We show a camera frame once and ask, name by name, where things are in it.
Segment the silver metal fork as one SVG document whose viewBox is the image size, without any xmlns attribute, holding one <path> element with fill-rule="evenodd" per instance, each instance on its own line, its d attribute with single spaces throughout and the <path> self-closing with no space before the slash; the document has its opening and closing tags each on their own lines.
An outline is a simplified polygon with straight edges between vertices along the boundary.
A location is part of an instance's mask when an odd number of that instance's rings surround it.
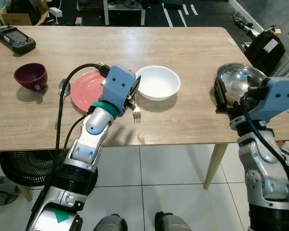
<svg viewBox="0 0 289 231">
<path fill-rule="evenodd" d="M 141 115 L 141 108 L 137 105 L 136 100 L 135 100 L 135 105 L 136 108 L 134 110 L 132 110 L 132 116 L 133 116 L 133 120 L 134 123 L 140 123 L 142 115 Z"/>
</svg>

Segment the white ceramic bowl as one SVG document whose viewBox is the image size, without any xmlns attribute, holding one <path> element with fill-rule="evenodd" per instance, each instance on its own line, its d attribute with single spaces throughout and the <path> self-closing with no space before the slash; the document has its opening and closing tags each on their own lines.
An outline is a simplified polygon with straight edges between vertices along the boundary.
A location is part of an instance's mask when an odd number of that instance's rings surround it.
<svg viewBox="0 0 289 231">
<path fill-rule="evenodd" d="M 177 94 L 181 87 L 178 74 L 164 66 L 145 66 L 135 75 L 140 77 L 138 92 L 149 101 L 164 101 Z"/>
</svg>

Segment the shiny steel bowl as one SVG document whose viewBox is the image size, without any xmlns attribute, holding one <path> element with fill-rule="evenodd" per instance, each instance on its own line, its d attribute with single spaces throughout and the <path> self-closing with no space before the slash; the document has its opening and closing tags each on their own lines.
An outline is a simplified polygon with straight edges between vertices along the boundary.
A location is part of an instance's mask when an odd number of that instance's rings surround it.
<svg viewBox="0 0 289 231">
<path fill-rule="evenodd" d="M 242 63 L 222 64 L 216 72 L 215 82 L 222 82 L 226 89 L 227 105 L 231 95 L 243 95 L 249 87 L 259 86 L 267 75 L 260 70 Z"/>
</svg>

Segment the black bag with white label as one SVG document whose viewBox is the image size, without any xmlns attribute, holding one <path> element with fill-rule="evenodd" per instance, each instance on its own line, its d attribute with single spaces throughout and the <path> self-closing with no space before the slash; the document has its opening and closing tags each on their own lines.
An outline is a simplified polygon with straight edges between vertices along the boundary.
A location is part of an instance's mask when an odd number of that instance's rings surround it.
<svg viewBox="0 0 289 231">
<path fill-rule="evenodd" d="M 253 67 L 270 77 L 284 53 L 285 46 L 279 37 L 267 30 L 251 42 L 244 55 Z"/>
</svg>

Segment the pink round plate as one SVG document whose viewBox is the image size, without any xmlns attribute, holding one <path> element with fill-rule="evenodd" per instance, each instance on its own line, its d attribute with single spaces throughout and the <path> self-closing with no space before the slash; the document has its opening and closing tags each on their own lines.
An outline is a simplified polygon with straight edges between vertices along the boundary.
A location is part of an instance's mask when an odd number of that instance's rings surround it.
<svg viewBox="0 0 289 231">
<path fill-rule="evenodd" d="M 103 92 L 105 78 L 102 77 L 98 70 L 102 64 L 96 67 L 96 70 L 89 71 L 78 77 L 71 85 L 71 100 L 72 103 L 82 111 L 89 111 L 91 106 L 105 108 L 105 102 L 100 102 Z"/>
</svg>

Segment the wooden table leg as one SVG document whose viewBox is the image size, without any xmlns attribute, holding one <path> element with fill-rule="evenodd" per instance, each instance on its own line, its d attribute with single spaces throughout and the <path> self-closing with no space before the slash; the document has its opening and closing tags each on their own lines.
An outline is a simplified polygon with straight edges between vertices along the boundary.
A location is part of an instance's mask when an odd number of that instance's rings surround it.
<svg viewBox="0 0 289 231">
<path fill-rule="evenodd" d="M 31 196 L 31 193 L 30 193 L 30 187 L 28 186 L 23 186 L 23 185 L 20 185 L 20 184 L 17 184 L 16 185 L 18 190 L 21 192 L 21 195 L 28 201 L 28 202 L 31 202 L 32 201 L 32 196 Z"/>
<path fill-rule="evenodd" d="M 212 155 L 209 160 L 208 171 L 203 186 L 205 190 L 207 190 L 210 184 L 212 183 L 213 178 L 217 170 L 219 169 L 220 163 L 223 160 L 227 147 L 228 147 L 227 143 L 216 143 L 213 146 Z"/>
</svg>

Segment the black grey handheld vacuum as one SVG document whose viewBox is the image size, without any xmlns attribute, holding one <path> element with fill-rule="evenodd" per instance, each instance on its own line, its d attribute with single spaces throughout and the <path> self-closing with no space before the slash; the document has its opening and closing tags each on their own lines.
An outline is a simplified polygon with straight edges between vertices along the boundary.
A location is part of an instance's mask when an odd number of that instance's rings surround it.
<svg viewBox="0 0 289 231">
<path fill-rule="evenodd" d="M 248 20 L 246 20 L 246 18 L 238 11 L 233 11 L 231 15 L 233 17 L 234 24 L 241 28 L 246 35 L 248 35 L 248 37 L 254 39 L 259 36 L 259 31 L 254 29 L 254 24 L 248 22 Z"/>
</svg>

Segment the silver metal spoon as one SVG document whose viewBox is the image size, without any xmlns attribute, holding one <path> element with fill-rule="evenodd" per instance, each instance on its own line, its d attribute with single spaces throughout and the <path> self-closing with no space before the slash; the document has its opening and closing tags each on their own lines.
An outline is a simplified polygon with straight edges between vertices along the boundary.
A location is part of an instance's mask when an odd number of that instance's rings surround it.
<svg viewBox="0 0 289 231">
<path fill-rule="evenodd" d="M 58 95 L 59 95 L 59 111 L 63 109 L 62 103 L 65 102 L 65 98 L 70 94 L 70 83 L 67 79 L 61 79 L 58 86 Z"/>
</svg>

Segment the white power adapter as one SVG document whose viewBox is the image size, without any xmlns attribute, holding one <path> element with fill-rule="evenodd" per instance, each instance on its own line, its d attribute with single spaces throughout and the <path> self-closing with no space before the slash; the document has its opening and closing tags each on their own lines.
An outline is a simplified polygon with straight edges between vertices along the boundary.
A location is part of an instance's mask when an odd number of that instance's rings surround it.
<svg viewBox="0 0 289 231">
<path fill-rule="evenodd" d="M 57 7 L 50 7 L 49 8 L 49 14 L 51 14 L 54 17 L 61 18 L 63 17 L 63 11 Z"/>
</svg>

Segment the black floor fan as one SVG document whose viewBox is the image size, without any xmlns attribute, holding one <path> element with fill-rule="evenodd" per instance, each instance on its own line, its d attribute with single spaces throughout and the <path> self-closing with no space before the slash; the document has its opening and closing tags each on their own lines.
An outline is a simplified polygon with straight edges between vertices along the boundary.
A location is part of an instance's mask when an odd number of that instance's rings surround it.
<svg viewBox="0 0 289 231">
<path fill-rule="evenodd" d="M 5 151 L 0 153 L 0 165 L 4 175 L 15 183 L 23 186 L 45 186 L 46 178 L 55 167 L 58 174 L 51 179 L 51 186 L 66 191 L 89 195 L 97 183 L 98 170 L 89 173 L 90 183 L 74 181 L 61 173 L 62 162 L 69 150 Z"/>
</svg>

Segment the grey right robot leg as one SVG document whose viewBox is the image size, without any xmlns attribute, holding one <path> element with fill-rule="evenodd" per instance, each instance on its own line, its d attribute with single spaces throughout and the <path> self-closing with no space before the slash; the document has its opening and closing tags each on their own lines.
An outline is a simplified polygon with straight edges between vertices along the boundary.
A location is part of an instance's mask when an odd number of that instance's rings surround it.
<svg viewBox="0 0 289 231">
<path fill-rule="evenodd" d="M 160 211 L 154 217 L 154 231 L 192 231 L 192 229 L 180 216 Z"/>
</svg>

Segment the black handheld controller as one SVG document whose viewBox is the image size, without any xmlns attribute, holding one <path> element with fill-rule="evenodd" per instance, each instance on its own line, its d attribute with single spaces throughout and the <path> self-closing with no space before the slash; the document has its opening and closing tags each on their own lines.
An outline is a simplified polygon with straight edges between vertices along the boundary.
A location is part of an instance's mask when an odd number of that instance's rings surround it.
<svg viewBox="0 0 289 231">
<path fill-rule="evenodd" d="M 26 54 L 35 49 L 36 42 L 18 28 L 8 25 L 0 27 L 0 39 L 10 45 L 13 52 L 18 55 Z"/>
</svg>

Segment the brown cardboard box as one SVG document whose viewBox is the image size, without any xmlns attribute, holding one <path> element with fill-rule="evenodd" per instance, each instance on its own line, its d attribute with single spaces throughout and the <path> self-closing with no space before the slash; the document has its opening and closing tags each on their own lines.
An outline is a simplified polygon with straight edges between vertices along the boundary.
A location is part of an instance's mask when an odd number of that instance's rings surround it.
<svg viewBox="0 0 289 231">
<path fill-rule="evenodd" d="M 3 25 L 41 25 L 48 17 L 45 0 L 5 0 L 0 11 Z"/>
</svg>

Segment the grey slipper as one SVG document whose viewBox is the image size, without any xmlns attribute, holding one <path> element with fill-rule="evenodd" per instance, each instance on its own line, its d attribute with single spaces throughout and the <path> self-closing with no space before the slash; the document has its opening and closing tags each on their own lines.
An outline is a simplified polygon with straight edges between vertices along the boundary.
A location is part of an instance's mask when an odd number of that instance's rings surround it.
<svg viewBox="0 0 289 231">
<path fill-rule="evenodd" d="M 7 177 L 0 176 L 0 206 L 6 206 L 21 194 L 17 185 Z"/>
</svg>

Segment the white metal desk frame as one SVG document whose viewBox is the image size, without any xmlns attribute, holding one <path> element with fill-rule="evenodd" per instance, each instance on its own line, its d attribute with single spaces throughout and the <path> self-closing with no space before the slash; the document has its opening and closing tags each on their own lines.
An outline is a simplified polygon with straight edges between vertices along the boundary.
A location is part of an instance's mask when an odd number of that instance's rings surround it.
<svg viewBox="0 0 289 231">
<path fill-rule="evenodd" d="M 142 0 L 103 0 L 105 25 L 109 25 L 109 11 L 139 11 L 140 25 L 145 25 L 146 7 L 142 5 Z"/>
</svg>

